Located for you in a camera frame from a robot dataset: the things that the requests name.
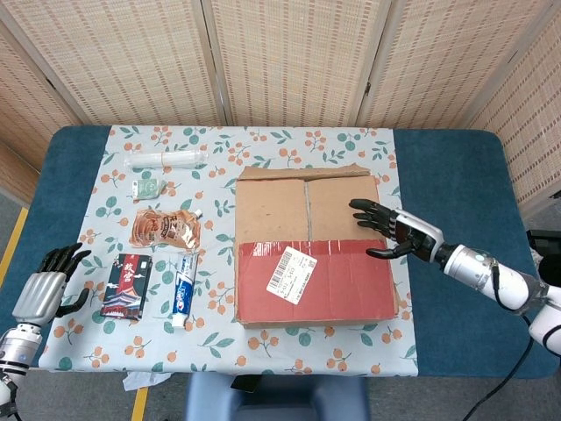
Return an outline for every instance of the silver robotic hand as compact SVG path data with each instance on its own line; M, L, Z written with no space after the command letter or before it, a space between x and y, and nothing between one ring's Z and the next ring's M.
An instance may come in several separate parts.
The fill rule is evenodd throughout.
M18 325L0 339L0 420L12 415L20 419L16 393L41 343L41 327L55 317L78 311L88 299L89 289L83 289L75 303L60 305L68 280L91 253L75 254L81 246L77 243L49 252L27 279L11 313Z
M368 199L353 199L349 206L361 211L353 215L360 226L372 228L397 243L394 249L367 249L367 254L394 259L412 253L439 263L446 275L488 296L505 310L523 314L541 307L529 333L537 343L561 356L561 288L507 268L466 246L446 244L438 228L404 210L389 210Z

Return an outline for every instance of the toothpaste tube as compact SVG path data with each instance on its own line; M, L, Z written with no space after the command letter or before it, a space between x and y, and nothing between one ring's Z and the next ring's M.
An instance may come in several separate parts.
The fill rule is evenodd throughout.
M175 299L172 311L172 327L182 328L189 317L193 283L195 282L198 252L180 253L175 274Z

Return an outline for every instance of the tablecloth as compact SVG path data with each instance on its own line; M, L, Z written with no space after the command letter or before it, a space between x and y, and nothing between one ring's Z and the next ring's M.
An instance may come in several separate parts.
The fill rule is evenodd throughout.
M197 148L208 160L194 169L124 166L129 153ZM245 165L262 168L370 168L380 202L401 207L397 159L389 130L359 128L113 126L79 240L92 254L67 286L63 303L86 286L79 312L55 319L39 366L47 369L230 374L416 375L417 360L407 259L392 261L400 312L371 325L244 329L233 318L233 240L236 178ZM133 201L135 179L158 177L158 199ZM186 330L170 323L177 249L129 245L137 209L203 213L195 297ZM138 322L100 316L112 261L118 253L153 255L144 315Z

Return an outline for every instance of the cardboard box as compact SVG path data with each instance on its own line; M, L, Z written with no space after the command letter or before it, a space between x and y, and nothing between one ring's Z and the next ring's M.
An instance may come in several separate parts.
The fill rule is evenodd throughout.
M354 325L395 316L389 262L365 253L368 247L386 248L386 241L356 225L348 206L353 198L378 201L370 171L357 165L244 170L236 184L235 305L240 323ZM266 291L287 245L318 259L297 305Z

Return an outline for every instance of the chair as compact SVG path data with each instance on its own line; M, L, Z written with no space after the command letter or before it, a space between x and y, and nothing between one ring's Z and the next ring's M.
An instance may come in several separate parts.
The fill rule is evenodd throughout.
M188 421L367 421L366 379L335 375L263 375L254 392L231 388L234 377L193 373Z

